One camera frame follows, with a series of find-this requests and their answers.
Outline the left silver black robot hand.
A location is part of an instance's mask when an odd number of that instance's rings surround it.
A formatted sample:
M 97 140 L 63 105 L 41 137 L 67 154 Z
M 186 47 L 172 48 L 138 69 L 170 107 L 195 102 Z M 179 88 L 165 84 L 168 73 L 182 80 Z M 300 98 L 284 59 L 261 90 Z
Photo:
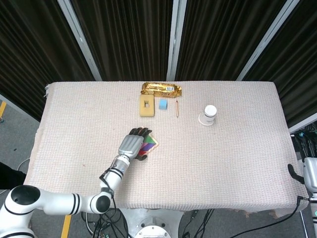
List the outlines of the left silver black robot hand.
M 148 156 L 147 155 L 139 155 L 139 151 L 142 147 L 142 144 L 145 138 L 152 131 L 146 127 L 133 128 L 126 135 L 118 149 L 119 156 L 126 156 L 129 162 L 132 162 L 134 159 L 143 161 Z

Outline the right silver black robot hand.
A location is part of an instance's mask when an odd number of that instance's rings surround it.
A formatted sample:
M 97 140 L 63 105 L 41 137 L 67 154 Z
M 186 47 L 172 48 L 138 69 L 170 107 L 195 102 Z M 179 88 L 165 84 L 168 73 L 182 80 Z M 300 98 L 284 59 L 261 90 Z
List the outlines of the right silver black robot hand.
M 303 176 L 298 175 L 291 164 L 287 165 L 291 178 L 306 186 L 307 190 L 317 193 L 317 138 L 304 132 L 293 135 L 303 154 Z

